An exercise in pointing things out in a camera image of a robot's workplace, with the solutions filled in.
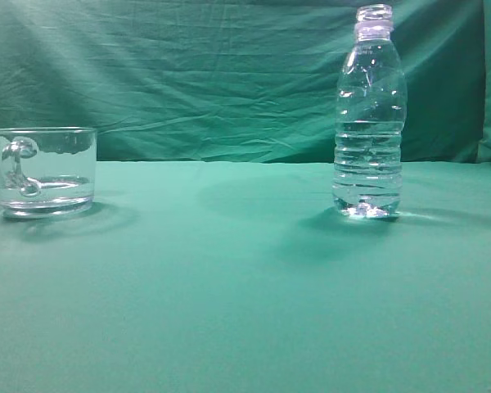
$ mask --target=water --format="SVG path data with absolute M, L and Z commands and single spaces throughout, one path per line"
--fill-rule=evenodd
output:
M 91 207 L 94 182 L 89 178 L 60 175 L 36 180 L 36 196 L 25 196 L 19 188 L 0 188 L 0 204 L 7 217 L 46 217 L 79 212 Z
M 353 217 L 395 215 L 402 188 L 403 121 L 354 121 L 336 126 L 336 207 Z

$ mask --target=mug rim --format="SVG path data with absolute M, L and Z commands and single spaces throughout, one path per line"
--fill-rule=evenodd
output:
M 13 127 L 0 129 L 1 133 L 95 133 L 96 130 L 91 127 Z

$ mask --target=glass cup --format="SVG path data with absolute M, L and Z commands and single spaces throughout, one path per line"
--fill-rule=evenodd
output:
M 35 219 L 88 209 L 96 163 L 94 129 L 0 129 L 3 215 Z

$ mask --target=table surface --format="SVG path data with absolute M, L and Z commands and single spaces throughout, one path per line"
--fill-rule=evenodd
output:
M 93 208 L 0 217 L 0 393 L 491 392 L 491 164 L 100 162 Z

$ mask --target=clear plastic bottle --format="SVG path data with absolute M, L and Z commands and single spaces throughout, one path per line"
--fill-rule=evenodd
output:
M 361 7 L 356 43 L 345 59 L 336 99 L 333 195 L 345 215 L 396 215 L 402 188 L 400 142 L 407 87 L 390 40 L 392 8 Z

